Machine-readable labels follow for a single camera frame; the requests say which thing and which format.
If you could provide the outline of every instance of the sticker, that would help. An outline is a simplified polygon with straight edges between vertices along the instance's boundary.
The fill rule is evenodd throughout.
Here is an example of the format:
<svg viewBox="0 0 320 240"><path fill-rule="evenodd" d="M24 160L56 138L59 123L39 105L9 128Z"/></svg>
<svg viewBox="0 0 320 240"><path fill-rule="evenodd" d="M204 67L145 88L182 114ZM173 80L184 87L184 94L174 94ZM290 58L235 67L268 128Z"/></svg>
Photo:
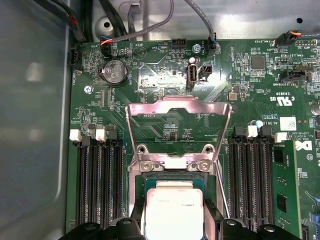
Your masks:
<svg viewBox="0 0 320 240"><path fill-rule="evenodd" d="M280 117L281 131L297 131L297 120L294 116Z"/></svg>

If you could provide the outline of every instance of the motherboard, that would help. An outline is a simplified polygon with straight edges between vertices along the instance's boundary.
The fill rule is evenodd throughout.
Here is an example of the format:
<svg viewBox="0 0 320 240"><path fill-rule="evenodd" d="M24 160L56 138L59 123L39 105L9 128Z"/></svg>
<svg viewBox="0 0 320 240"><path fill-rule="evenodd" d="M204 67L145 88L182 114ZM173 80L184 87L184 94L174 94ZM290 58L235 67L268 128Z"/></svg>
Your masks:
<svg viewBox="0 0 320 240"><path fill-rule="evenodd" d="M275 47L274 39L219 40L214 54L207 44L122 41L107 49L82 43L72 50L67 232L84 222L106 228L130 215L128 166L134 153L126 106L190 95L232 106L218 155L230 217L252 231L271 223L297 237L319 239L319 41ZM215 115L180 108L131 121L137 144L172 156L216 144L222 128ZM148 183L135 181L136 196L145 195L156 179L144 178ZM214 199L215 178L202 179L192 176Z"/></svg>

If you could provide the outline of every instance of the white slot latch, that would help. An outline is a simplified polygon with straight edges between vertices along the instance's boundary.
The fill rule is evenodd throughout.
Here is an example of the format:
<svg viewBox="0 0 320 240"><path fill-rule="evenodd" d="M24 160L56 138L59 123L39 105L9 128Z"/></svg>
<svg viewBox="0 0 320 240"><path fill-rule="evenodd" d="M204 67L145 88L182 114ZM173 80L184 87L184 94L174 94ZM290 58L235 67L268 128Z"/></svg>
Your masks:
<svg viewBox="0 0 320 240"><path fill-rule="evenodd" d="M247 138L255 138L258 136L258 128L255 125L249 125L246 129L245 136Z"/></svg>
<svg viewBox="0 0 320 240"><path fill-rule="evenodd" d="M82 136L79 129L70 129L69 139L74 142L81 142Z"/></svg>
<svg viewBox="0 0 320 240"><path fill-rule="evenodd" d="M276 132L274 135L274 142L281 143L282 141L287 140L287 132Z"/></svg>
<svg viewBox="0 0 320 240"><path fill-rule="evenodd" d="M97 129L95 130L95 139L100 142L105 142L106 137L106 130L105 129Z"/></svg>

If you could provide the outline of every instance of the screw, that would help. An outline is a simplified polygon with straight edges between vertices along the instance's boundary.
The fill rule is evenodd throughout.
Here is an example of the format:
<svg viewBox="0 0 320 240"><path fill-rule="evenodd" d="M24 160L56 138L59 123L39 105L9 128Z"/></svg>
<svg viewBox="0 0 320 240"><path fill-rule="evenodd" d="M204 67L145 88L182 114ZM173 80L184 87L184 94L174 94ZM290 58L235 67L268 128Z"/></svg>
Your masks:
<svg viewBox="0 0 320 240"><path fill-rule="evenodd" d="M144 170L148 171L148 170L150 170L150 168L151 168L151 166L150 166L149 163L144 163L144 164L143 164L143 169L144 169Z"/></svg>
<svg viewBox="0 0 320 240"><path fill-rule="evenodd" d="M92 230L95 230L95 229L96 229L96 226L93 225L93 224L90 224L90 225L85 227L85 230L88 230L88 231L92 231Z"/></svg>
<svg viewBox="0 0 320 240"><path fill-rule="evenodd" d="M226 221L227 224L229 224L230 226L235 226L236 225L236 222L233 221L233 220L228 220Z"/></svg>
<svg viewBox="0 0 320 240"><path fill-rule="evenodd" d="M195 44L192 46L192 51L195 53L195 54L198 54L201 52L201 46L199 44Z"/></svg>
<svg viewBox="0 0 320 240"><path fill-rule="evenodd" d="M272 226L265 226L264 230L266 230L269 233L273 233L274 231L276 231Z"/></svg>
<svg viewBox="0 0 320 240"><path fill-rule="evenodd" d="M94 92L94 88L92 86L85 86L84 92L85 94L92 94Z"/></svg>
<svg viewBox="0 0 320 240"><path fill-rule="evenodd" d="M202 171L207 171L207 170L209 169L209 164L208 164L207 162L201 163L200 169L201 169Z"/></svg>

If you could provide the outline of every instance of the capacitor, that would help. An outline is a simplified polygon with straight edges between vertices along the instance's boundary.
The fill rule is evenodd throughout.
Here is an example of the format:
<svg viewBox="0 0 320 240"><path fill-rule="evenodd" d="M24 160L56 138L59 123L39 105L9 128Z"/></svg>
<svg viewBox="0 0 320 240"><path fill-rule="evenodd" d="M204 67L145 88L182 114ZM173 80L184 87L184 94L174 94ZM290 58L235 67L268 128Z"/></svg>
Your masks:
<svg viewBox="0 0 320 240"><path fill-rule="evenodd" d="M313 105L311 113L315 116L320 116L320 104Z"/></svg>
<svg viewBox="0 0 320 240"><path fill-rule="evenodd" d="M99 69L99 76L110 86L120 87L128 81L129 71L122 61L112 60Z"/></svg>
<svg viewBox="0 0 320 240"><path fill-rule="evenodd" d="M258 129L260 129L264 125L264 122L261 120L252 120L250 125L255 125Z"/></svg>

